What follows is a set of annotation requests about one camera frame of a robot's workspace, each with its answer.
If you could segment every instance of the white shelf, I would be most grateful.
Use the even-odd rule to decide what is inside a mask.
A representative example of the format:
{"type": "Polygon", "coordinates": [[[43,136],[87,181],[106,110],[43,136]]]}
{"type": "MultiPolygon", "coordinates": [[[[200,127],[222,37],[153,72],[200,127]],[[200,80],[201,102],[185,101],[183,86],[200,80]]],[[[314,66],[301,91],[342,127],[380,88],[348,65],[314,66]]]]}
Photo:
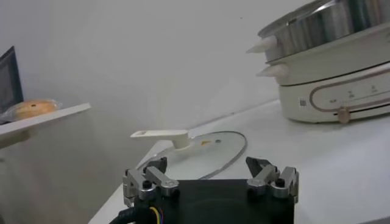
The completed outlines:
{"type": "Polygon", "coordinates": [[[75,107],[69,107],[49,114],[44,114],[37,117],[32,117],[21,121],[0,125],[0,149],[10,145],[8,143],[5,144],[4,142],[15,139],[15,136],[17,136],[18,134],[22,134],[22,137],[16,139],[28,138],[28,134],[26,134],[26,131],[31,128],[35,128],[43,124],[56,121],[63,117],[68,117],[73,114],[81,113],[83,111],[89,110],[90,108],[91,105],[89,103],[84,103],[75,107]]]}

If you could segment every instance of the plastic bag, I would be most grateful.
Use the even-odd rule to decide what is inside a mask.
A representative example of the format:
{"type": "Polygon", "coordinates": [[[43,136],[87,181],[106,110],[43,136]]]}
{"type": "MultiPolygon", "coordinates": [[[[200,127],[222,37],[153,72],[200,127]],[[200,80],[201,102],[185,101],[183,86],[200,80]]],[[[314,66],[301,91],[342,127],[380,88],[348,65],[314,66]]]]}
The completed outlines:
{"type": "Polygon", "coordinates": [[[38,99],[18,103],[0,115],[0,121],[13,122],[57,111],[62,107],[52,99],[38,99]]]}

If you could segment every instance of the black screen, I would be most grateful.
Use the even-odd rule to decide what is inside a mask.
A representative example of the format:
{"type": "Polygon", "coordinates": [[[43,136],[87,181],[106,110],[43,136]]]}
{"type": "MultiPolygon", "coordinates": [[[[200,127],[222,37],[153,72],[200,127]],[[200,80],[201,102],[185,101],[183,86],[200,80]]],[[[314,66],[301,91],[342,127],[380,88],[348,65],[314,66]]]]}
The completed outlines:
{"type": "Polygon", "coordinates": [[[0,57],[0,113],[23,101],[15,48],[0,57]]]}

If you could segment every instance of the yellow wire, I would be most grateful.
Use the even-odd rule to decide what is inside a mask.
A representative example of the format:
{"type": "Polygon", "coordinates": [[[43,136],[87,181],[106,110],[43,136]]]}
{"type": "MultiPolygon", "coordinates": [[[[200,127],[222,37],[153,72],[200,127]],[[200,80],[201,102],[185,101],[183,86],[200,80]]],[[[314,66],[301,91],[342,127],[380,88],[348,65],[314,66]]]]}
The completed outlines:
{"type": "Polygon", "coordinates": [[[157,209],[155,207],[150,207],[150,209],[156,214],[157,224],[160,224],[160,214],[158,213],[157,209]]]}

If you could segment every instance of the white handle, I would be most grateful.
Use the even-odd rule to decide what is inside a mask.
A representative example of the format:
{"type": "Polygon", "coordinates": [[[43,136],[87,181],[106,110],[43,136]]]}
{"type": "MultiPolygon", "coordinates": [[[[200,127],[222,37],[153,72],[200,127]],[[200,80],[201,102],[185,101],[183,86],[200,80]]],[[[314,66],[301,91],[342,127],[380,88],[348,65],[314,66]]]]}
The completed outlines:
{"type": "Polygon", "coordinates": [[[187,130],[149,130],[137,131],[131,135],[133,139],[146,139],[150,141],[171,140],[176,149],[190,145],[187,130]]]}
{"type": "Polygon", "coordinates": [[[273,47],[276,47],[276,45],[278,45],[278,41],[275,36],[266,37],[261,39],[257,44],[246,51],[246,53],[263,53],[273,47]]]}
{"type": "Polygon", "coordinates": [[[288,75],[288,66],[284,64],[273,65],[260,73],[256,74],[257,77],[284,77],[288,75]]]}

